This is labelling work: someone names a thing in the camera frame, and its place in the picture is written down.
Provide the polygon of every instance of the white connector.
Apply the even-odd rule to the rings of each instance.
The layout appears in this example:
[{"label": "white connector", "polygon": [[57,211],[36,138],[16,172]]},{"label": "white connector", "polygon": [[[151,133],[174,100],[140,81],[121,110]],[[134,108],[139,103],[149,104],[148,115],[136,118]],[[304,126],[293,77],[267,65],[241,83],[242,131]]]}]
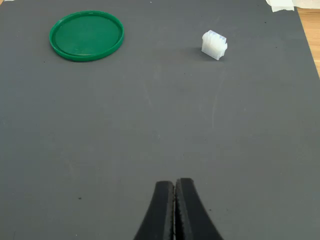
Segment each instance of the white connector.
[{"label": "white connector", "polygon": [[202,36],[201,51],[208,54],[210,57],[219,60],[225,55],[228,48],[227,39],[220,34],[209,30]]}]

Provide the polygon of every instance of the gray foam surface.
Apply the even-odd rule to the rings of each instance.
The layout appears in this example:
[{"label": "gray foam surface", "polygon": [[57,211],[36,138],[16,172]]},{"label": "gray foam surface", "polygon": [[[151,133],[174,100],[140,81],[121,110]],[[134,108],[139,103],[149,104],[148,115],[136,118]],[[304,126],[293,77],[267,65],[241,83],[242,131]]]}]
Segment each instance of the gray foam surface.
[{"label": "gray foam surface", "polygon": [[[225,240],[319,239],[320,81],[298,13],[151,1],[0,6],[0,239],[130,240],[155,182],[180,177]],[[82,10],[122,21],[118,51],[52,50]],[[201,52],[210,29],[220,61]]]}]

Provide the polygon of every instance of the green plastic lid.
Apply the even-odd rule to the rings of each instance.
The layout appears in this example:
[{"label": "green plastic lid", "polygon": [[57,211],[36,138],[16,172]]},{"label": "green plastic lid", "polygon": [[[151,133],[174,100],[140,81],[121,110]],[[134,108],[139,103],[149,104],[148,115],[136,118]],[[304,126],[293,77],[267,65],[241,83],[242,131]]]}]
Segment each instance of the green plastic lid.
[{"label": "green plastic lid", "polygon": [[60,56],[93,61],[115,52],[125,36],[122,23],[103,11],[80,11],[60,19],[50,31],[50,43]]}]

